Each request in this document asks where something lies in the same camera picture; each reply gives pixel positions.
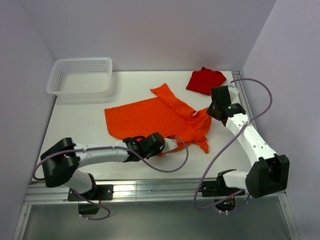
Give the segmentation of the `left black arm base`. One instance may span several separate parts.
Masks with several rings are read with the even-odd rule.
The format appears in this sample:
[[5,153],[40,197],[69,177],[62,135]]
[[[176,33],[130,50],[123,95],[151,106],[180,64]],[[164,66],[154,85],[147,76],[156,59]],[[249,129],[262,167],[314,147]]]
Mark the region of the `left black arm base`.
[[[67,196],[68,202],[78,202],[78,213],[81,218],[90,221],[99,221],[108,218],[111,211],[102,201],[111,201],[113,198],[114,186],[112,184],[97,185],[95,189],[87,193],[80,194],[70,188]],[[106,210],[107,214],[103,217],[94,217],[100,209]]]

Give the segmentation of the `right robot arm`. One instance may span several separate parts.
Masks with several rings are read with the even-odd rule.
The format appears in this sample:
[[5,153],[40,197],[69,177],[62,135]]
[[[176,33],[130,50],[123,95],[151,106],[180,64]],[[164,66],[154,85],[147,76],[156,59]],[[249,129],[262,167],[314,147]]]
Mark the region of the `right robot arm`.
[[263,140],[242,105],[232,103],[231,90],[232,87],[226,85],[212,88],[212,102],[207,114],[222,122],[236,137],[248,156],[251,169],[248,172],[230,169],[218,173],[213,182],[213,195],[228,196],[245,190],[257,199],[286,190],[290,168],[288,157],[277,154]]

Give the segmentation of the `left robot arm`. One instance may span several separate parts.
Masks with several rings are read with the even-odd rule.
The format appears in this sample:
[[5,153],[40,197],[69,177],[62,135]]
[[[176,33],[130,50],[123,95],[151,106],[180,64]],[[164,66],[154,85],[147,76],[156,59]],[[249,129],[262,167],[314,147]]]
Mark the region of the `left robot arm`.
[[91,200],[96,197],[98,188],[92,174],[79,168],[102,163],[138,162],[161,154],[165,145],[165,138],[158,132],[147,137],[127,137],[111,146],[76,144],[72,138],[65,137],[40,157],[45,185],[48,188],[65,185]]

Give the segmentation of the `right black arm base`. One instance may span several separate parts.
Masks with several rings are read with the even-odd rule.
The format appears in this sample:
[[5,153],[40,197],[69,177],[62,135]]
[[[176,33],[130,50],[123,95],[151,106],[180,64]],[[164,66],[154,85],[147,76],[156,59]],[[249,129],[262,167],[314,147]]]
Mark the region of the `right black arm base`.
[[205,180],[202,182],[198,192],[202,197],[227,197],[239,189],[234,187],[227,187],[223,180]]

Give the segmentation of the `orange t-shirt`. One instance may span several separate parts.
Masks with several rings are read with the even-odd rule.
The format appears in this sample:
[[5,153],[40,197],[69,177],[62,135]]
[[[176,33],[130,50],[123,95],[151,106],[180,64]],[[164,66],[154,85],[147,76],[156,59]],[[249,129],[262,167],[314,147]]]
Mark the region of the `orange t-shirt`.
[[178,149],[195,144],[209,153],[207,133],[212,118],[207,109],[195,110],[178,99],[167,84],[151,89],[153,98],[106,108],[108,133],[117,139],[144,136],[158,132],[164,138],[179,137]]

